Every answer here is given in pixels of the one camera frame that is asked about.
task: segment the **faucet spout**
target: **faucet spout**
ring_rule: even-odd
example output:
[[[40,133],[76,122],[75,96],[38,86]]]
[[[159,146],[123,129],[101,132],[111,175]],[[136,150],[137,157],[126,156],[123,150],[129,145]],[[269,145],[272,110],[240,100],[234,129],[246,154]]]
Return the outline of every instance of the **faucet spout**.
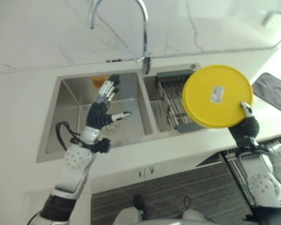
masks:
[[[135,0],[138,4],[138,6],[141,9],[142,12],[142,16],[143,16],[143,57],[141,58],[141,60],[144,60],[144,67],[145,68],[145,72],[146,74],[148,74],[150,72],[150,68],[148,68],[148,59],[150,58],[149,52],[148,52],[148,43],[147,43],[147,26],[148,26],[148,11],[147,11],[147,7],[145,5],[145,3],[143,2],[143,0]],[[96,11],[98,9],[99,4],[102,2],[102,0],[94,0],[93,5],[89,8],[89,29],[94,29],[95,27],[95,14]]]

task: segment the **sticker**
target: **sticker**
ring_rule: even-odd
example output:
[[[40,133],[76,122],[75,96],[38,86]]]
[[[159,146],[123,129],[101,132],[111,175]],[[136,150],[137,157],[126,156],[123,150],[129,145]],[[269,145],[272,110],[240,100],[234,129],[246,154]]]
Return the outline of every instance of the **sticker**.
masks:
[[[211,94],[211,102],[221,103],[223,100],[225,89],[220,86],[214,86]]]

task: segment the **power outlet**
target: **power outlet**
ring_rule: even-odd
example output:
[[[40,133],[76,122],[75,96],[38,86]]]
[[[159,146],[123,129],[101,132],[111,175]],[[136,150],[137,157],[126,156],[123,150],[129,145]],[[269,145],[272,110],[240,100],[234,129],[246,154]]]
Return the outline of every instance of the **power outlet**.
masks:
[[[281,14],[270,13],[263,21],[263,26],[268,29],[281,30]]]

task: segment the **sink drain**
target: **sink drain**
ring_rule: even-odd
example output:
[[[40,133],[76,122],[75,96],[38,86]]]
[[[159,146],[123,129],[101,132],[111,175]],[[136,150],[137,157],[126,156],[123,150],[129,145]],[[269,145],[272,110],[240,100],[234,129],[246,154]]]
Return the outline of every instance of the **sink drain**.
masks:
[[[102,128],[102,133],[105,135],[114,135],[120,129],[120,124],[118,121],[113,122],[105,127]]]

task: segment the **black towel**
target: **black towel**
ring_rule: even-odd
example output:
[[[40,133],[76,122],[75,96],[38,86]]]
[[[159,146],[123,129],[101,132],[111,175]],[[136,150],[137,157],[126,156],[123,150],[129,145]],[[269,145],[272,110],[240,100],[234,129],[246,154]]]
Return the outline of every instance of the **black towel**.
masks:
[[[281,110],[281,80],[263,73],[252,85],[254,94]]]

